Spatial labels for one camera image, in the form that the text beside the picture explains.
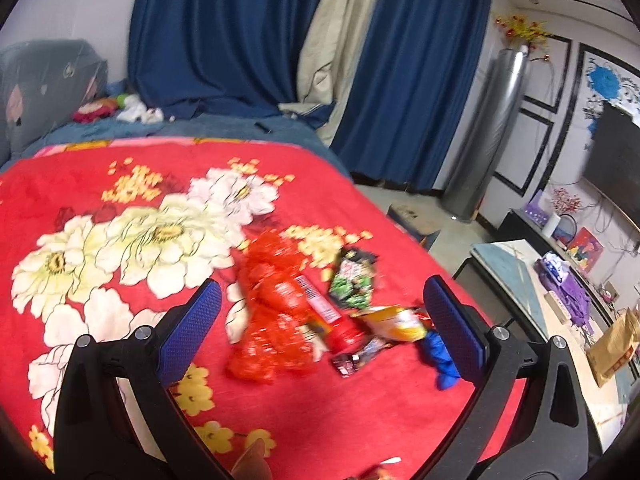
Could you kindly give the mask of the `tissue pack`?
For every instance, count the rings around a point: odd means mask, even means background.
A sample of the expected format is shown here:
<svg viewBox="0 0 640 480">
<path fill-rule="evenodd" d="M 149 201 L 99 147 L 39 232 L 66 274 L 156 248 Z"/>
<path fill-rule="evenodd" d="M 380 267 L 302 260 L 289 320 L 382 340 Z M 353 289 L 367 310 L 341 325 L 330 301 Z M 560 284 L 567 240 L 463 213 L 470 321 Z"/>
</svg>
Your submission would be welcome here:
<svg viewBox="0 0 640 480">
<path fill-rule="evenodd" d="M 570 265 L 554 252 L 547 252 L 540 264 L 556 284 L 562 285 L 570 274 Z"/>
</svg>

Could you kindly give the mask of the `red plastic bag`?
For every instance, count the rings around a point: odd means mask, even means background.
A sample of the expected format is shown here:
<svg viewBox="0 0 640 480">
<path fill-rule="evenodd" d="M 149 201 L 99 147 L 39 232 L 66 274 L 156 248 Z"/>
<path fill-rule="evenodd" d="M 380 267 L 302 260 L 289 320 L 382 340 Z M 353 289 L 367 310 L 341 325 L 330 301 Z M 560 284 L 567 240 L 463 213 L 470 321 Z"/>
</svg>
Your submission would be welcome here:
<svg viewBox="0 0 640 480">
<path fill-rule="evenodd" d="M 277 230 L 262 231 L 248 243 L 238 265 L 248 322 L 227 365 L 234 378 L 271 384 L 280 373 L 314 372 L 314 347 L 303 332 L 312 311 L 296 282 L 305 262 L 294 240 Z"/>
</svg>

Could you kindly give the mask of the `red pink snack wrapper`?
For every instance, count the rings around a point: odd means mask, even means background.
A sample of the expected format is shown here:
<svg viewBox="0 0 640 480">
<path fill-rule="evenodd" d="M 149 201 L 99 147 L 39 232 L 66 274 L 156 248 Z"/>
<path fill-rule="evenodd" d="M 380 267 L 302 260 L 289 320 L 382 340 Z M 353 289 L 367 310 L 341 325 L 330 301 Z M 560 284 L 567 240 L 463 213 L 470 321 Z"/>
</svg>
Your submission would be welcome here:
<svg viewBox="0 0 640 480">
<path fill-rule="evenodd" d="M 333 354 L 356 350 L 363 344 L 366 335 L 349 316 L 337 310 L 303 275 L 295 281 L 311 308 L 311 326 Z"/>
</svg>

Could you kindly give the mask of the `blue rubber glove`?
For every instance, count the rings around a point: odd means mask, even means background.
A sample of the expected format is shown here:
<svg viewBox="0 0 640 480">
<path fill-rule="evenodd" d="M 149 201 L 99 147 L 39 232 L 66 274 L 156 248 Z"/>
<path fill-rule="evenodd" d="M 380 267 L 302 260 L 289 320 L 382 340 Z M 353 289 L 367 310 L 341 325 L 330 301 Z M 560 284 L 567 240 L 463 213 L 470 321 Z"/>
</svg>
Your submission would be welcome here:
<svg viewBox="0 0 640 480">
<path fill-rule="evenodd" d="M 438 390 L 444 391 L 457 385 L 461 378 L 460 373 L 442 337 L 436 330 L 429 330 L 426 333 L 426 336 L 420 341 L 420 349 L 426 362 L 435 367 Z"/>
</svg>

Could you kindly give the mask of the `dark blue curtain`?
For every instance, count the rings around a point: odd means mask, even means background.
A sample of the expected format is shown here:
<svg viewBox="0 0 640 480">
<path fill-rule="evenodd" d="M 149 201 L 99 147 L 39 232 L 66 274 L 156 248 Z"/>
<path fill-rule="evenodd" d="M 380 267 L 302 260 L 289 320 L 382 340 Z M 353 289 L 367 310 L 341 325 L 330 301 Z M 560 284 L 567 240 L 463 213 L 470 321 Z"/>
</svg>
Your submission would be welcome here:
<svg viewBox="0 0 640 480">
<path fill-rule="evenodd" d="M 491 0 L 378 0 L 331 148 L 353 174 L 433 186 L 458 128 Z"/>
<path fill-rule="evenodd" d="M 134 0 L 128 80 L 165 115 L 269 117 L 297 101 L 320 0 Z"/>
</svg>

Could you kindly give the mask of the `black energy bar wrapper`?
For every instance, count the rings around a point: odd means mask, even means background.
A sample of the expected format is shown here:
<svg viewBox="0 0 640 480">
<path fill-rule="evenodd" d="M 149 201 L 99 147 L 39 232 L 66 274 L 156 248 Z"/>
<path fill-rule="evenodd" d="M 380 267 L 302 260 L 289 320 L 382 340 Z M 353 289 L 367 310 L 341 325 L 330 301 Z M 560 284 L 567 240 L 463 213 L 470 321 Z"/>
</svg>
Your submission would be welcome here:
<svg viewBox="0 0 640 480">
<path fill-rule="evenodd" d="M 380 337 L 370 338 L 361 348 L 345 352 L 330 359 L 331 365 L 343 378 L 352 377 L 367 366 L 376 356 L 392 348 L 393 342 Z"/>
</svg>

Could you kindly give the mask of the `beige curtain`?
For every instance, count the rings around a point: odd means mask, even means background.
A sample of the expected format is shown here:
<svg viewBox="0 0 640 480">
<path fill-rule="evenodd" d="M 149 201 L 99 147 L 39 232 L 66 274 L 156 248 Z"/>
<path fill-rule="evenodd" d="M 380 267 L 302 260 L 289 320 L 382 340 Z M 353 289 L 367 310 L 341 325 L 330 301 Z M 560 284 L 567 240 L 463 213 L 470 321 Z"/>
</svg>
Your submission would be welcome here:
<svg viewBox="0 0 640 480">
<path fill-rule="evenodd" d="M 320 141 L 329 146 L 341 125 L 378 0 L 320 0 L 297 63 L 296 100 L 279 110 L 315 117 Z"/>
</svg>

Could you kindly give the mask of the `black flat television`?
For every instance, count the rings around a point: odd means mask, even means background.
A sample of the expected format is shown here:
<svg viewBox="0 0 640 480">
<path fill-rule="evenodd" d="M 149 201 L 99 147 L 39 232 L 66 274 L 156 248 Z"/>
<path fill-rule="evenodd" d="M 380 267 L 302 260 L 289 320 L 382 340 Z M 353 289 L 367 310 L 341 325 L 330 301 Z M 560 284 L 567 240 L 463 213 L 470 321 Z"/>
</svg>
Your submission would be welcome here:
<svg viewBox="0 0 640 480">
<path fill-rule="evenodd" d="M 639 229 L 639 127 L 608 102 L 592 136 L 582 177 Z"/>
</svg>

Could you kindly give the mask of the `silver tower air conditioner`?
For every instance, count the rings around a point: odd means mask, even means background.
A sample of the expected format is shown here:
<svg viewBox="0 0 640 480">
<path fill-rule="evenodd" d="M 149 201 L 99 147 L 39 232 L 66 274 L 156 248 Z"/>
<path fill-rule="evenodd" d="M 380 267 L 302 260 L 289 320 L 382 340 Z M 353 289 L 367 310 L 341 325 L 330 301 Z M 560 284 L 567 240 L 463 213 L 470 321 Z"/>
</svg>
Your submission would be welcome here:
<svg viewBox="0 0 640 480">
<path fill-rule="evenodd" d="M 523 99 L 529 46 L 505 48 L 492 61 L 480 102 L 442 193 L 442 208 L 469 223 L 506 148 Z"/>
</svg>

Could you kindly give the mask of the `blue sofa cover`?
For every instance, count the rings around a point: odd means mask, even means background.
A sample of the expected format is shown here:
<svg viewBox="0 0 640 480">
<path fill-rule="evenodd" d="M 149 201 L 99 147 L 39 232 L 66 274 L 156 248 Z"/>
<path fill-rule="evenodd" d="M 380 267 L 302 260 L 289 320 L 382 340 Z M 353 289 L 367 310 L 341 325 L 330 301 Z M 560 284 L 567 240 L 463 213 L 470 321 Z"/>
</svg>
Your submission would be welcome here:
<svg viewBox="0 0 640 480">
<path fill-rule="evenodd" d="M 320 141 L 314 129 L 301 120 L 283 116 L 243 118 L 207 114 L 192 119 L 176 119 L 174 122 L 158 122 L 152 125 L 120 122 L 115 118 L 100 119 L 91 124 L 72 122 L 46 133 L 41 139 L 35 140 L 16 155 L 2 153 L 1 171 L 8 170 L 21 159 L 31 158 L 48 146 L 90 141 L 159 138 L 160 136 L 293 144 L 314 153 L 331 164 L 343 176 L 350 178 L 348 170 L 337 156 Z"/>
</svg>

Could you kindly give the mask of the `brown paper bag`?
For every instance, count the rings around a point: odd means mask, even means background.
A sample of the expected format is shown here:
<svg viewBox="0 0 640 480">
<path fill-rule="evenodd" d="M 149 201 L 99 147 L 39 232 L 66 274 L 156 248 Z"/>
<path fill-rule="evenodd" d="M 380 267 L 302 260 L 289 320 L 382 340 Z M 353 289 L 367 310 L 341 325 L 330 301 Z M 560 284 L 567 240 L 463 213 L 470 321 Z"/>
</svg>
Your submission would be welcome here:
<svg viewBox="0 0 640 480">
<path fill-rule="evenodd" d="M 587 350 L 588 363 L 600 388 L 629 363 L 638 348 L 639 336 L 639 315 L 634 309 L 626 309 Z"/>
</svg>

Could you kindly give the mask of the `yellow white snack bag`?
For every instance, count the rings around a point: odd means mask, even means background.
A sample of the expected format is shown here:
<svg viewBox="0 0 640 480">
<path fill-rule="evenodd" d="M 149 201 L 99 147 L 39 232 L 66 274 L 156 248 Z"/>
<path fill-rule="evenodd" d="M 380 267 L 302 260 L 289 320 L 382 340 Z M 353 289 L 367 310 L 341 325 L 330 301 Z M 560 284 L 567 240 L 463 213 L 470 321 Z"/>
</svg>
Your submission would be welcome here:
<svg viewBox="0 0 640 480">
<path fill-rule="evenodd" d="M 427 328 L 411 309 L 375 307 L 354 315 L 371 333 L 393 342 L 417 342 L 427 334 Z"/>
</svg>

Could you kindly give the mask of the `green black snack wrapper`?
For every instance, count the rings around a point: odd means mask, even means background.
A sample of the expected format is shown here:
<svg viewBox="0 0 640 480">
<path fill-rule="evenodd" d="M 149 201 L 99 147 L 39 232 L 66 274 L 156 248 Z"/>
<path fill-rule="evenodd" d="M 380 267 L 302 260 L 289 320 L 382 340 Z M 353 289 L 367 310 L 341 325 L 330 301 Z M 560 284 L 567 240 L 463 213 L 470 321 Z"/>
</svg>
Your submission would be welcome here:
<svg viewBox="0 0 640 480">
<path fill-rule="evenodd" d="M 342 309 L 364 310 L 370 307 L 378 256 L 355 246 L 338 253 L 330 281 L 329 297 Z"/>
</svg>

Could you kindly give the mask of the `stuffed toys pile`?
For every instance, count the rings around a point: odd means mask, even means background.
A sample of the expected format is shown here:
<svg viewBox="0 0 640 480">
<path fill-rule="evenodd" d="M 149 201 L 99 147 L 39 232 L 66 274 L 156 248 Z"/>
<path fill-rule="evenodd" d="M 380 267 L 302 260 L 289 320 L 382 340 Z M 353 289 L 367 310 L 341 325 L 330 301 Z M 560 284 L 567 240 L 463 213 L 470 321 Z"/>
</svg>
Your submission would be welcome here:
<svg viewBox="0 0 640 480">
<path fill-rule="evenodd" d="M 105 118 L 130 124 L 140 122 L 142 125 L 158 124 L 165 120 L 160 108 L 147 107 L 137 94 L 121 93 L 84 104 L 73 114 L 72 121 L 90 124 Z"/>
</svg>

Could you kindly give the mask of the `grey sofa cushion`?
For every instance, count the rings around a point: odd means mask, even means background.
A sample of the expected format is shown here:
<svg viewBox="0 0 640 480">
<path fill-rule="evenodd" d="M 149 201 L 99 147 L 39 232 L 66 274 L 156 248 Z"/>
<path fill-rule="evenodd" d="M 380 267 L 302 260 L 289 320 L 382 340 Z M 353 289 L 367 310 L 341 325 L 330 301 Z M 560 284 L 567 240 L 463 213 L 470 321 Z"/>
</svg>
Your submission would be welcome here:
<svg viewBox="0 0 640 480">
<path fill-rule="evenodd" d="M 32 40 L 1 50 L 1 161 L 72 119 L 104 93 L 108 64 L 81 39 Z"/>
</svg>

